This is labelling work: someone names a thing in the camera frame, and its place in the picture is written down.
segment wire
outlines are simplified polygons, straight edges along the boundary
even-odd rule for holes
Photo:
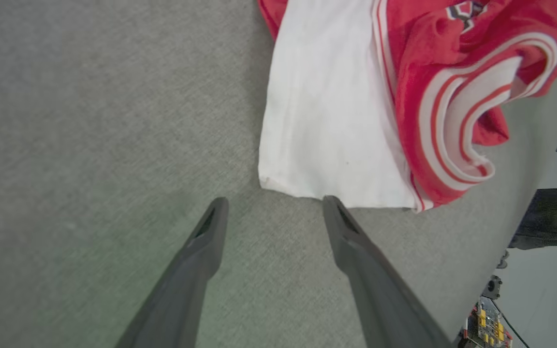
[[[517,335],[517,338],[519,338],[519,341],[521,341],[524,344],[524,346],[526,346],[526,348],[530,348],[530,346],[528,346],[528,343],[526,343],[524,341],[524,339],[521,338],[521,336],[519,335],[517,330],[515,330],[515,328],[513,328],[513,326],[511,325],[511,322],[508,319],[506,319],[506,316],[504,315],[504,313],[502,313],[502,311],[500,310],[500,307],[498,307],[498,304],[494,300],[491,300],[491,302],[493,303],[493,306],[495,306],[496,309],[500,312],[500,314],[502,315],[502,318],[504,318],[504,321],[506,321],[506,324],[509,326],[509,328],[511,328],[511,330]]]

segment gray carpet surface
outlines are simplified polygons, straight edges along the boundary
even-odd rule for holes
[[[257,181],[272,46],[253,0],[0,0],[0,347],[113,346],[217,196],[197,346],[365,346],[321,203]],[[505,110],[492,180],[353,210],[449,337],[555,150],[557,83]]]

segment cable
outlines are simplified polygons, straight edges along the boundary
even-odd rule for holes
[[[511,325],[511,322],[508,319],[506,319],[506,316],[504,315],[504,313],[502,313],[502,311],[500,310],[500,307],[498,307],[498,304],[494,300],[491,300],[491,302],[493,303],[493,306],[495,306],[496,309],[500,312],[500,314],[502,315],[502,318],[504,318],[504,321],[506,321],[506,324],[509,326],[509,328],[511,328],[511,330],[517,335],[517,338],[519,338],[519,341],[521,341],[524,344],[524,346],[526,346],[526,348],[530,348],[530,346],[528,346],[528,343],[526,343],[524,341],[524,339],[521,338],[521,336],[519,335],[517,330],[515,330],[515,328],[513,328],[513,326]]]

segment white floor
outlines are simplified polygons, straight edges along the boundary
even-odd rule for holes
[[[550,163],[542,188],[557,188],[557,154]],[[509,253],[508,268],[496,271],[500,309],[531,348],[557,348],[557,246]],[[515,337],[513,347],[523,344]]]

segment white fabric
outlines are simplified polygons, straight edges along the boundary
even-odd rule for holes
[[[289,1],[270,69],[261,187],[296,197],[333,194],[347,207],[416,207],[372,6]]]

